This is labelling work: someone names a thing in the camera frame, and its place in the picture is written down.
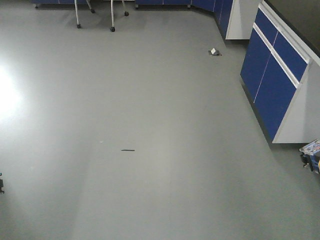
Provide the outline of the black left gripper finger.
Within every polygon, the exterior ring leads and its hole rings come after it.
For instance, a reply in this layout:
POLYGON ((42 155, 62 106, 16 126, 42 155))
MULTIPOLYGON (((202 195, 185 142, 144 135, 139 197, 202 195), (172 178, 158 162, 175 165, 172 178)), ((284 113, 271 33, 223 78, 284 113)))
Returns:
POLYGON ((0 173, 0 193, 4 194, 5 193, 5 191, 4 191, 4 182, 3 182, 3 179, 1 177, 2 177, 2 173, 0 173))

